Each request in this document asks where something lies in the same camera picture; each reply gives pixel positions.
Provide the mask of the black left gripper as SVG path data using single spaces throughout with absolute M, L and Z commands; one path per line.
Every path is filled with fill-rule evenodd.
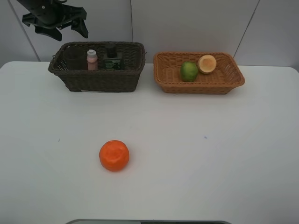
M 71 26 L 71 30 L 88 38 L 89 32 L 84 22 L 87 12 L 84 8 L 66 5 L 65 0 L 18 0 L 18 2 L 29 11 L 29 14 L 22 16 L 22 23 L 28 27 L 35 26 L 37 34 L 61 41 L 62 34 L 58 29 Z

